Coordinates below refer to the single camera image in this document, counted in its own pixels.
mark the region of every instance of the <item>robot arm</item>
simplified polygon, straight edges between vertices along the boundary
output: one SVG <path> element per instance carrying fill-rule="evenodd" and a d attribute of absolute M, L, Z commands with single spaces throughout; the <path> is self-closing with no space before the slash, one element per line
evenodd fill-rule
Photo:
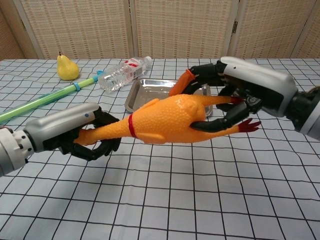
<path fill-rule="evenodd" d="M 96 149 L 74 143 L 86 125 L 95 128 L 119 121 L 103 112 L 96 103 L 84 103 L 29 121 L 23 130 L 0 128 L 0 177 L 23 167 L 33 153 L 59 149 L 91 161 L 109 155 L 120 145 L 120 138 L 103 140 Z"/>
<path fill-rule="evenodd" d="M 217 132 L 244 120 L 259 110 L 292 121 L 295 130 L 320 141 L 320 88 L 299 92 L 294 78 L 240 58 L 224 56 L 216 64 L 193 66 L 169 93 L 193 94 L 203 85 L 224 88 L 220 96 L 239 96 L 245 101 L 236 106 L 217 105 L 227 112 L 224 118 L 194 122 L 198 131 Z"/>

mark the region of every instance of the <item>bottle cap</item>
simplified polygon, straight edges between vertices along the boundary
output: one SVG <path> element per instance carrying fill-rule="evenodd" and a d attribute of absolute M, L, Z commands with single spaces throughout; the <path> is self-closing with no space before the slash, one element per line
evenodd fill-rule
<path fill-rule="evenodd" d="M 152 61 L 152 58 L 151 58 L 151 57 L 146 56 L 145 58 L 148 59 L 148 61 L 151 63 L 151 61 Z"/>

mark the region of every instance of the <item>green plastic stick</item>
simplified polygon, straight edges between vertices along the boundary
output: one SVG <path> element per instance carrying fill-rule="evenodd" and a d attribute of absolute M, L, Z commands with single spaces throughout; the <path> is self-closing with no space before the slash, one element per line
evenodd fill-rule
<path fill-rule="evenodd" d="M 78 83 L 74 82 L 70 86 L 67 86 L 65 88 L 61 88 L 56 91 L 47 93 L 47 94 L 42 95 L 41 97 L 34 99 L 30 102 L 21 104 L 19 106 L 16 106 L 16 107 L 10 109 L 10 110 L 4 111 L 3 113 L 0 114 L 0 123 L 8 121 L 14 117 L 20 116 L 20 115 L 22 115 L 32 109 L 50 104 L 58 99 L 61 99 L 65 96 L 69 95 L 70 93 L 73 93 L 74 91 L 77 91 L 76 84 L 79 86 L 78 90 L 80 90 L 83 87 L 86 87 L 90 84 L 97 82 L 97 80 L 98 80 L 98 76 L 95 75 L 94 77 L 88 78 L 88 79 L 83 80 Z"/>

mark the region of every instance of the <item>wicker room divider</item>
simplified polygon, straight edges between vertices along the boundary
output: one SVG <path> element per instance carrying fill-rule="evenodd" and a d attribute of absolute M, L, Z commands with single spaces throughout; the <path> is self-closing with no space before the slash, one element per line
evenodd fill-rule
<path fill-rule="evenodd" d="M 2 9 L 5 2 L 16 8 L 4 16 L 26 58 L 320 56 L 319 0 L 1 0 Z"/>
<path fill-rule="evenodd" d="M 2 11 L 0 11 L 0 33 L 0 57 L 2 59 L 24 58 L 25 56 L 21 51 Z"/>

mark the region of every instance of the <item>orange rubber chicken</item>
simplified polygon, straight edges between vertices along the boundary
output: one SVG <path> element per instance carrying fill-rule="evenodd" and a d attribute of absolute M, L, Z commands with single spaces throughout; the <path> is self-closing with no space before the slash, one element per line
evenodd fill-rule
<path fill-rule="evenodd" d="M 203 132 L 190 127 L 193 122 L 206 119 L 205 107 L 241 101 L 233 96 L 195 94 L 177 94 L 162 100 L 156 98 L 120 121 L 94 129 L 81 129 L 74 142 L 86 146 L 100 140 L 134 137 L 146 144 L 195 143 L 256 131 L 260 122 L 250 123 L 251 119 L 219 132 Z"/>

